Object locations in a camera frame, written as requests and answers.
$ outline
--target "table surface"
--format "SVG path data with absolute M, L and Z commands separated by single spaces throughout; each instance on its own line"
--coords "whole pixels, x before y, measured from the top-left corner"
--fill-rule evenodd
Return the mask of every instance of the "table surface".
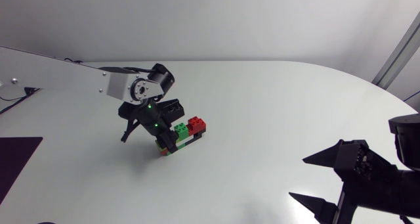
M 155 62 L 90 63 L 151 68 Z M 365 139 L 397 164 L 388 119 L 415 110 L 349 74 L 300 62 L 162 62 L 164 99 L 207 123 L 203 138 L 159 156 L 143 128 L 120 142 L 121 104 L 100 93 L 42 90 L 0 116 L 0 136 L 42 136 L 0 205 L 0 223 L 316 223 L 288 195 L 337 203 L 332 169 L 302 158 Z M 358 208 L 353 223 L 401 223 Z

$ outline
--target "black cable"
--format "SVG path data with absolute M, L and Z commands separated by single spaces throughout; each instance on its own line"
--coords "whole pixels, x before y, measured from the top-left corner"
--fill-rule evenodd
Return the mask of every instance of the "black cable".
M 404 224 L 414 224 L 406 216 L 401 215 L 400 219 L 404 222 Z
M 70 58 L 65 58 L 64 60 L 69 60 L 69 61 L 71 61 L 73 63 L 78 63 L 78 64 L 83 63 L 83 61 L 81 61 L 81 60 L 72 60 Z
M 155 72 L 156 71 L 156 70 L 153 70 L 153 69 L 147 70 L 147 69 L 135 68 L 135 67 L 123 67 L 123 69 L 131 70 L 131 71 L 134 71 L 134 72 L 137 72 L 137 73 L 140 73 L 140 72 L 152 73 L 152 72 Z
M 25 99 L 27 99 L 28 97 L 32 96 L 34 93 L 36 93 L 37 91 L 39 91 L 40 89 L 35 89 L 33 90 L 31 93 L 29 93 L 28 95 L 22 97 L 21 99 L 19 99 L 18 101 L 16 101 L 15 103 L 13 103 L 10 106 L 5 107 L 4 109 L 2 109 L 0 111 L 0 115 L 5 113 L 6 111 L 10 110 L 13 106 L 16 106 L 17 104 L 21 103 L 22 101 L 24 101 Z
M 4 101 L 15 101 L 15 100 L 18 100 L 18 99 L 21 99 L 21 98 L 24 98 L 25 96 L 23 96 L 23 97 L 18 97 L 18 98 L 15 98 L 15 99 L 4 99 L 4 98 L 2 98 L 2 97 L 0 97 L 0 99 L 1 100 L 4 100 Z
M 403 102 L 405 102 L 405 101 L 407 101 L 408 99 L 410 99 L 410 98 L 412 98 L 412 97 L 414 97 L 414 96 L 416 96 L 418 93 L 420 93 L 420 90 L 418 90 L 418 92 L 416 92 L 415 94 L 413 94 L 412 96 L 410 96 L 410 97 L 408 97 L 406 100 L 404 100 Z

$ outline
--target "lego brick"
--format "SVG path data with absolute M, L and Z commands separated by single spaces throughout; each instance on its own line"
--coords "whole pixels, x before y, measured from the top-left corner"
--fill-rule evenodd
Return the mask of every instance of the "lego brick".
M 187 128 L 188 128 L 188 134 L 189 136 L 191 136 L 205 129 L 206 124 L 201 118 L 194 116 L 193 118 L 188 120 Z
M 205 132 L 205 128 L 203 130 L 199 131 L 198 133 L 194 134 L 194 138 L 190 139 L 189 141 L 186 141 L 185 146 L 187 146 L 187 145 L 193 143 L 194 141 L 200 139 L 204 132 Z
M 183 144 L 179 145 L 179 146 L 178 146 L 178 149 L 182 149 L 182 148 L 184 148 L 184 147 L 185 147 L 185 143 L 183 143 Z
M 177 133 L 177 135 L 178 135 L 178 140 L 179 141 L 182 141 L 189 136 L 188 128 L 184 123 L 180 123 L 180 124 L 174 126 L 174 130 L 175 130 L 175 133 Z
M 161 152 L 160 152 L 160 154 L 161 155 L 168 155 L 168 153 L 170 154 L 170 152 L 168 152 L 168 149 L 167 148 L 165 148 L 165 149 L 163 149 Z

